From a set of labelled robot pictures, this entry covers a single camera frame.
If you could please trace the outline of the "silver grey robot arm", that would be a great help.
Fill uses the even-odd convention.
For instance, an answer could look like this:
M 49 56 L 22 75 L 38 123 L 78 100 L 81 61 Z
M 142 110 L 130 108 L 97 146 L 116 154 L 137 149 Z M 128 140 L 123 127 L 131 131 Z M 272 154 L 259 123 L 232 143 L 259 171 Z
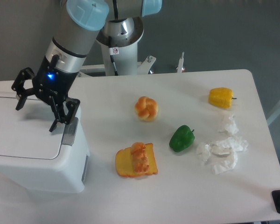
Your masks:
M 138 42 L 143 36 L 142 17 L 161 10 L 160 0 L 68 0 L 61 22 L 37 73 L 22 69 L 12 89 L 20 110 L 31 95 L 51 107 L 58 123 L 70 124 L 80 101 L 68 92 L 93 44 L 102 49 L 108 76 L 138 74 Z

